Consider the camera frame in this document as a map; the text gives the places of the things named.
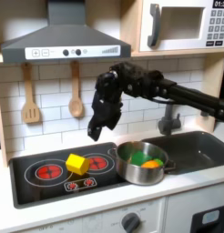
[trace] range hood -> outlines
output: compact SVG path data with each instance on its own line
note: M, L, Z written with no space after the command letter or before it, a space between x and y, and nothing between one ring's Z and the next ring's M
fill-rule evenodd
M1 45L5 63L130 57L131 46L86 25L85 0L48 0L48 26Z

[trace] green vegetable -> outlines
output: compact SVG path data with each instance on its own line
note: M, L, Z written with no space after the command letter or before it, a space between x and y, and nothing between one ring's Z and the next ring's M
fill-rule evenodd
M151 159L152 157L145 155L142 151L138 151L131 157L130 163L133 165L141 166Z
M154 161L156 161L160 166L164 165L164 163L158 158L154 159Z

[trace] yellow cube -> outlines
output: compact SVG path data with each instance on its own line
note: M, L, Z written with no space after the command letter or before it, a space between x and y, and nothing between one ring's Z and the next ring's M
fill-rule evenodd
M66 161L68 171L83 176L89 170L89 159L70 154Z

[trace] silver pot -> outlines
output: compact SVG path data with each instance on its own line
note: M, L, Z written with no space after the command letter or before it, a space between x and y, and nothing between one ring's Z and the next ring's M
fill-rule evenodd
M129 163L131 157L142 151L146 155L160 159L164 165L157 168L144 168ZM126 142L115 149L116 152L116 171L130 183L142 186L154 185L160 182L165 171L173 170L173 167L166 168L168 163L168 154L155 145L147 142Z

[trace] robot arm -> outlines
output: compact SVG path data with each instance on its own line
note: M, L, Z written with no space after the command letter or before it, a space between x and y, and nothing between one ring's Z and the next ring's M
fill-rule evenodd
M98 77L92 108L94 115L88 125L88 135L98 140L102 127L113 130L121 117L122 93L132 97L143 97L165 104L193 106L210 116L224 121L224 101L188 89L167 80L155 70L148 71L130 63L120 63L110 67L110 71ZM155 97L172 99L159 101Z

